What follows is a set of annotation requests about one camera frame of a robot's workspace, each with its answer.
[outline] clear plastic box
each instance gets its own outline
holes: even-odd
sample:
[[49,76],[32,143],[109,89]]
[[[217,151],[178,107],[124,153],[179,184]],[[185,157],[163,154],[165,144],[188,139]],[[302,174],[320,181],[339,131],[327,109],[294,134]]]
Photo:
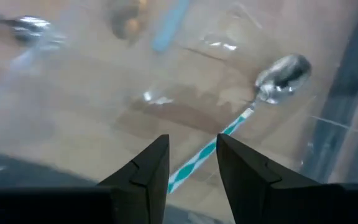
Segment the clear plastic box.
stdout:
[[[259,72],[296,51],[313,65],[308,84],[280,105],[258,107],[233,136],[303,172],[306,158],[315,153],[310,147],[318,123],[337,127],[346,134],[340,151],[349,153],[339,153],[331,168],[320,172],[327,177],[324,182],[358,182],[358,171],[349,170],[358,161],[353,156],[358,120],[353,127],[319,116],[337,69],[334,62],[340,61],[346,42],[335,49],[326,68],[319,54],[308,54],[309,47],[280,35],[272,38],[244,1],[197,0],[168,50],[157,53],[151,43],[175,1],[148,4],[141,31],[122,40],[112,31],[107,1],[72,1],[53,22],[53,30],[11,63],[0,78],[0,155],[52,166],[84,178],[76,183],[87,185],[117,171],[159,135],[169,134],[174,173],[244,112],[255,97]],[[348,19],[356,18],[354,13]],[[50,48],[56,32],[65,41]],[[232,220],[214,156],[168,196],[168,203]],[[9,165],[1,163],[0,169]],[[222,201],[220,209],[217,200]]]

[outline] metal spoon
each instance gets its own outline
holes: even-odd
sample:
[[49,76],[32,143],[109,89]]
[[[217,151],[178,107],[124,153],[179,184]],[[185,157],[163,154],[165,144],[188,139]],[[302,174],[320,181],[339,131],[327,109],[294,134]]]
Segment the metal spoon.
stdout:
[[108,5],[113,34],[133,44],[147,23],[149,0],[116,0]]
[[[256,97],[253,103],[221,133],[232,134],[255,112],[260,102],[279,104],[293,95],[310,77],[311,65],[298,54],[288,55],[276,61],[270,68],[260,73],[255,87]],[[200,149],[190,160],[184,163],[169,177],[168,193],[175,191],[204,161],[214,152],[216,138]]]
[[0,24],[10,26],[16,40],[24,44],[30,44],[38,40],[50,26],[48,21],[35,16],[6,19],[1,14]]

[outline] teal and white striped handle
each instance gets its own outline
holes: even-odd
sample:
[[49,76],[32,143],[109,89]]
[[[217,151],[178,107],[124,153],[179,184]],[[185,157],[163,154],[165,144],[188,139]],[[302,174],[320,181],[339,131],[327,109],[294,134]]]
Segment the teal and white striped handle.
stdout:
[[[234,133],[236,129],[254,113],[256,104],[257,101],[252,102],[250,106],[221,133],[228,135]],[[174,192],[182,183],[184,183],[184,181],[189,178],[189,176],[194,173],[194,171],[199,168],[210,155],[212,155],[215,149],[216,138],[198,151],[196,155],[194,155],[189,161],[184,163],[175,173],[173,173],[169,177],[168,181],[168,194]]]

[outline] black plastic part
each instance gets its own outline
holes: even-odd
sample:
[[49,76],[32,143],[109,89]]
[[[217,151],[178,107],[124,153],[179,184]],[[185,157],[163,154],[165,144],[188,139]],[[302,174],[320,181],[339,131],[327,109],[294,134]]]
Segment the black plastic part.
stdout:
[[236,223],[358,221],[358,184],[321,185],[225,134],[217,155]]
[[168,178],[163,135],[95,187],[0,189],[0,223],[162,223]]

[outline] spoon bowl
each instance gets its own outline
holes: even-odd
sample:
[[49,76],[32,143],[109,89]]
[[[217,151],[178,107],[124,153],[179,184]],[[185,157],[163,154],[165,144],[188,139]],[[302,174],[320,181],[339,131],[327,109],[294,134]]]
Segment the spoon bowl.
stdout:
[[262,71],[255,82],[257,100],[279,104],[296,92],[311,75],[311,64],[302,55],[291,54]]
[[21,16],[5,20],[4,23],[11,27],[14,37],[24,44],[39,40],[50,27],[48,21],[35,16]]

